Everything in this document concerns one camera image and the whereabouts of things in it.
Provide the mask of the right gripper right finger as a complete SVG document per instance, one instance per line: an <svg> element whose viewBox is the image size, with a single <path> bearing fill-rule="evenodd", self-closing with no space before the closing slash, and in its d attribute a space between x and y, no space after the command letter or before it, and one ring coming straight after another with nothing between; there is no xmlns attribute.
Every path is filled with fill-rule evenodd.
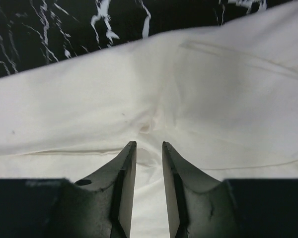
<svg viewBox="0 0 298 238"><path fill-rule="evenodd" d="M162 144L169 234L172 238L223 238L224 185Z"/></svg>

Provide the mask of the cream white t shirt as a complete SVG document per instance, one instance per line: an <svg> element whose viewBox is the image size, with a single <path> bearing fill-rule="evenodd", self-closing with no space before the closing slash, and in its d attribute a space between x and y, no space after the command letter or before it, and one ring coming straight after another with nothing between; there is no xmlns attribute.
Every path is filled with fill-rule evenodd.
<svg viewBox="0 0 298 238"><path fill-rule="evenodd" d="M216 179L298 178L298 0L0 79L0 178L77 181L137 142L131 237L169 237L164 141Z"/></svg>

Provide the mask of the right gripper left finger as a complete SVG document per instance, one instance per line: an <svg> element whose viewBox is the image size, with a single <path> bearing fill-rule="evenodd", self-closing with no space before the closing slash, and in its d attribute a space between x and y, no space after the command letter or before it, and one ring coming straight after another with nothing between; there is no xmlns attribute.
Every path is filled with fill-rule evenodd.
<svg viewBox="0 0 298 238"><path fill-rule="evenodd" d="M63 238L128 238L136 175L137 144L129 142L110 162L65 185Z"/></svg>

